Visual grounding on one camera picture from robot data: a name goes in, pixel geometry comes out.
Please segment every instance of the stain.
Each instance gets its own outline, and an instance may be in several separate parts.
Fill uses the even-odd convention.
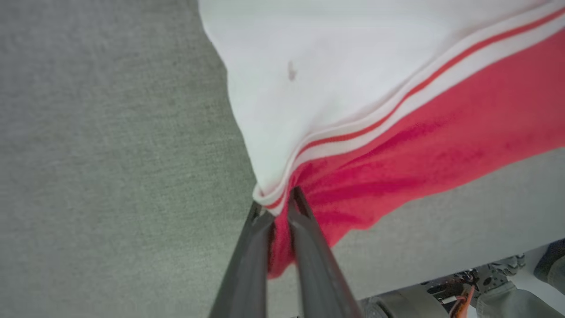
[[[294,69],[294,64],[292,63],[292,61],[288,61],[288,79],[290,81],[294,81],[294,79],[296,78],[296,73],[298,72]]]

